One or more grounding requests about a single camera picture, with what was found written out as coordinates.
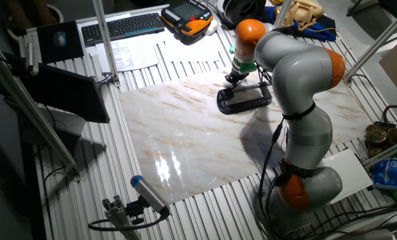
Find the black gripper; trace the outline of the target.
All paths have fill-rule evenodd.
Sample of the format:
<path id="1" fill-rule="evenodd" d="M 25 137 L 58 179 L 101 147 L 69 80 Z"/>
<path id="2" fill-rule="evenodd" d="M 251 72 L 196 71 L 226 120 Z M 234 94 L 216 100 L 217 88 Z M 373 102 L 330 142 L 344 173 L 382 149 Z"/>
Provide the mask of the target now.
<path id="1" fill-rule="evenodd" d="M 232 84 L 230 86 L 230 90 L 233 91 L 240 85 L 239 81 L 242 81 L 247 76 L 248 76 L 248 73 L 240 74 L 236 71 L 232 71 L 231 73 L 229 73 L 228 75 L 225 76 L 225 79 L 226 79 L 226 81 L 228 81 L 229 83 Z"/>

